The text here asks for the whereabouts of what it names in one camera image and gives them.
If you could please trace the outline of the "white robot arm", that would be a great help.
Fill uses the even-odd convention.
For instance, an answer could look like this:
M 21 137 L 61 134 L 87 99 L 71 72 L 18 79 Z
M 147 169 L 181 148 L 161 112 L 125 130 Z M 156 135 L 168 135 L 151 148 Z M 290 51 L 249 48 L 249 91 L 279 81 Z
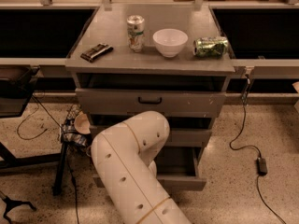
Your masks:
M 147 111 L 93 139 L 95 170 L 124 224 L 192 224 L 150 169 L 169 133 L 165 116 Z

